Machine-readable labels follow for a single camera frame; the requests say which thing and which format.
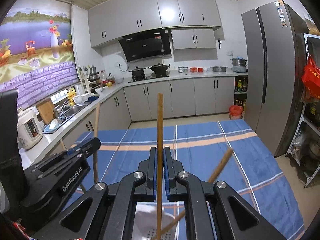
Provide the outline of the steel steamer pot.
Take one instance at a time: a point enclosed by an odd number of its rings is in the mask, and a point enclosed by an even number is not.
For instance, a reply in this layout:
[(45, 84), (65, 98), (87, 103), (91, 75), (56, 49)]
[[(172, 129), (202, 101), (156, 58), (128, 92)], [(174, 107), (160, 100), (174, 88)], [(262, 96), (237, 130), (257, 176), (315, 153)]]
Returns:
[(232, 71), (236, 73), (247, 72), (247, 60), (242, 57), (232, 58)]

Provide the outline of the black wok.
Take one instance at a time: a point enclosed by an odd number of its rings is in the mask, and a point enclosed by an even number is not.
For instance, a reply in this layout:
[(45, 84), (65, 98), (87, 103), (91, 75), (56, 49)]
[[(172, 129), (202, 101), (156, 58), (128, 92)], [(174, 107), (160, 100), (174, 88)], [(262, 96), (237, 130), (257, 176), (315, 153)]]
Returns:
[(151, 69), (156, 78), (160, 78), (160, 77), (167, 77), (167, 69), (170, 67), (170, 64), (166, 65), (163, 63), (159, 63), (159, 64), (155, 64), (151, 67), (149, 67), (149, 69)]

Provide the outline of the red floor bag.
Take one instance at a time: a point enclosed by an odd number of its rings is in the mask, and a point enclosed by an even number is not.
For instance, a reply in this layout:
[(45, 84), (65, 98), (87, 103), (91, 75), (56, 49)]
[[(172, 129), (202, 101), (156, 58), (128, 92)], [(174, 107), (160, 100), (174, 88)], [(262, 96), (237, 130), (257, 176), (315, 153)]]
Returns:
[(239, 120), (242, 119), (242, 114), (243, 114), (243, 107), (238, 106), (238, 105), (232, 105), (229, 107), (229, 118), (231, 120)]

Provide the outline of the wooden cutting board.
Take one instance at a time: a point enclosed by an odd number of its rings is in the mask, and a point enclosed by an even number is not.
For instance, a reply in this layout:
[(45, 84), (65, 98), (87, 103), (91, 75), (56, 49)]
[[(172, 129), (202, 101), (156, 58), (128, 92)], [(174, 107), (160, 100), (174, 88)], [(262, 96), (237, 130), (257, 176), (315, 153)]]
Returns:
[(50, 98), (38, 103), (36, 108), (45, 125), (54, 119), (54, 104)]

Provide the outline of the wooden chopstick four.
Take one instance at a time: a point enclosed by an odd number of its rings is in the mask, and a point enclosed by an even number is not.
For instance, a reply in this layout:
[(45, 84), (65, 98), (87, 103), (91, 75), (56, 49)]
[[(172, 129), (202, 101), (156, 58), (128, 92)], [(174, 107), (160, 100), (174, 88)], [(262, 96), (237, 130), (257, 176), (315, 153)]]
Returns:
[(164, 185), (169, 201), (184, 201), (184, 210), (164, 228), (157, 229), (154, 239), (161, 237), (185, 218), (188, 239), (214, 239), (213, 226), (206, 202), (204, 185), (213, 191), (213, 182), (229, 161), (233, 149), (228, 148), (209, 178), (201, 181), (197, 176), (183, 170), (182, 163), (172, 159), (170, 148), (163, 150)]

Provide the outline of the white rice cooker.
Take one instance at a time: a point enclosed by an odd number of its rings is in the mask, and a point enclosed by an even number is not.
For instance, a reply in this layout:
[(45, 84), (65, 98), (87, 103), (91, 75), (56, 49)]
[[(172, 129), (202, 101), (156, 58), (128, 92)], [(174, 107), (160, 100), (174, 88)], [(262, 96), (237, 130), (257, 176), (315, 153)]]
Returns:
[(29, 150), (43, 137), (43, 130), (32, 108), (20, 111), (17, 123), (18, 141), (22, 148)]

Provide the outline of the grey upper cabinets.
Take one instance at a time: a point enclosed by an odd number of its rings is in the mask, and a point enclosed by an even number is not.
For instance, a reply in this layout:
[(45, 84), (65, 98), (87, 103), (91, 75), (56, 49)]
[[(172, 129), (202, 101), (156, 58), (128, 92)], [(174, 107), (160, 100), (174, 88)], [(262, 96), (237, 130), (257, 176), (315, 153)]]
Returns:
[(109, 0), (88, 11), (93, 48), (159, 28), (222, 26), (216, 0)]

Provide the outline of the kitchen sink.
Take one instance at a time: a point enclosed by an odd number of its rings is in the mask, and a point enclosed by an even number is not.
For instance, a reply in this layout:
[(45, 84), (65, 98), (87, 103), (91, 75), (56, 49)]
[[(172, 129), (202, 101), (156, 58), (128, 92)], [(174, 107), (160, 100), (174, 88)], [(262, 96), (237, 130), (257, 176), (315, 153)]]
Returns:
[(73, 107), (69, 107), (66, 111), (62, 112), (57, 119), (54, 119), (49, 124), (43, 127), (44, 134), (53, 134), (56, 132), (64, 123), (66, 123), (70, 118), (75, 116), (85, 107), (90, 105), (91, 102), (85, 102), (81, 104), (74, 105)]

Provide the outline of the red plastic bag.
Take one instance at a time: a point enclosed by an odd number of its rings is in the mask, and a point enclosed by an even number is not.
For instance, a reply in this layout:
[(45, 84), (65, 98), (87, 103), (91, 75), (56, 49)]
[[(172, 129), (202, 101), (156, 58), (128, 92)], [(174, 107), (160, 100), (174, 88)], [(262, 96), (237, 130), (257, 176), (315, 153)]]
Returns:
[(319, 67), (317, 66), (313, 55), (309, 55), (307, 64), (304, 66), (302, 82), (309, 98), (319, 100)]

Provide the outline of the metal storage rack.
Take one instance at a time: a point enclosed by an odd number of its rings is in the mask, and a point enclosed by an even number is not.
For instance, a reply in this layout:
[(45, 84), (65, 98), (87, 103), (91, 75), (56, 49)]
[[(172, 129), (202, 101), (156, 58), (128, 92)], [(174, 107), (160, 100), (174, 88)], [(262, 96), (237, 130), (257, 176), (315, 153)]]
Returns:
[(303, 103), (293, 139), (287, 150), (306, 177), (307, 188), (319, 176), (319, 102)]

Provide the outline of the black cooking pot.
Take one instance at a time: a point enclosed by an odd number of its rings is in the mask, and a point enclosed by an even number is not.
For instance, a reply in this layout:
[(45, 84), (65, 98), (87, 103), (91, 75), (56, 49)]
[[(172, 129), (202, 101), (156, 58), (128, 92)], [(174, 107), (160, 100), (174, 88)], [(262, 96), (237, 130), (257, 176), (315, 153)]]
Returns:
[(131, 74), (132, 74), (132, 81), (136, 82), (136, 81), (142, 81), (146, 79), (146, 75), (144, 73), (144, 69), (145, 68), (141, 68), (136, 66), (135, 69), (131, 70)]

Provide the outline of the grey refrigerator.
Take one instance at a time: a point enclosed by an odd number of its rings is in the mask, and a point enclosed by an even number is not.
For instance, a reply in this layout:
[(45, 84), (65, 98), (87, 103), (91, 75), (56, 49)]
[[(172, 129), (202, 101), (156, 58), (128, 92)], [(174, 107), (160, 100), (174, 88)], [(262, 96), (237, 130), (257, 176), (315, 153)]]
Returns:
[(284, 155), (296, 132), (306, 64), (306, 22), (277, 0), (242, 14), (248, 92), (245, 121), (274, 157)]

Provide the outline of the white utensil holder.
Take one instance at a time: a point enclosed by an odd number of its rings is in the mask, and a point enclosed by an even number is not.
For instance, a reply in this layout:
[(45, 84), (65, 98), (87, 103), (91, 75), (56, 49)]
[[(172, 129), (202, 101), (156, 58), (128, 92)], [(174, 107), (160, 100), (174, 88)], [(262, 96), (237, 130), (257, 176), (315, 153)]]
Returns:
[[(184, 210), (183, 202), (164, 202), (162, 205), (162, 227), (166, 227)], [(156, 237), (156, 202), (138, 202), (131, 239), (153, 239)], [(187, 239), (185, 218), (161, 236), (161, 239)]]

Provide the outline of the black range hood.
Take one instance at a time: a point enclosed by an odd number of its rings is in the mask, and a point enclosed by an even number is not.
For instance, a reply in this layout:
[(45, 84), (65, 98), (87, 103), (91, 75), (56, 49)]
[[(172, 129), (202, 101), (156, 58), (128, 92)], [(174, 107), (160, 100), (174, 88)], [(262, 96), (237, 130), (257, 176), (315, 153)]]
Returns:
[(127, 62), (171, 54), (168, 29), (153, 29), (119, 40)]

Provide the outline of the wall mural poster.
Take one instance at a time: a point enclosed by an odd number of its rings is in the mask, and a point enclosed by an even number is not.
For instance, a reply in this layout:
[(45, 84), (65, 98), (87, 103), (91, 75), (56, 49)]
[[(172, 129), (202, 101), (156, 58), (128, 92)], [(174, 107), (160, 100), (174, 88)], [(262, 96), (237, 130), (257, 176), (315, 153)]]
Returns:
[(1, 91), (17, 89), (28, 108), (78, 82), (71, 5), (17, 0), (1, 22)]

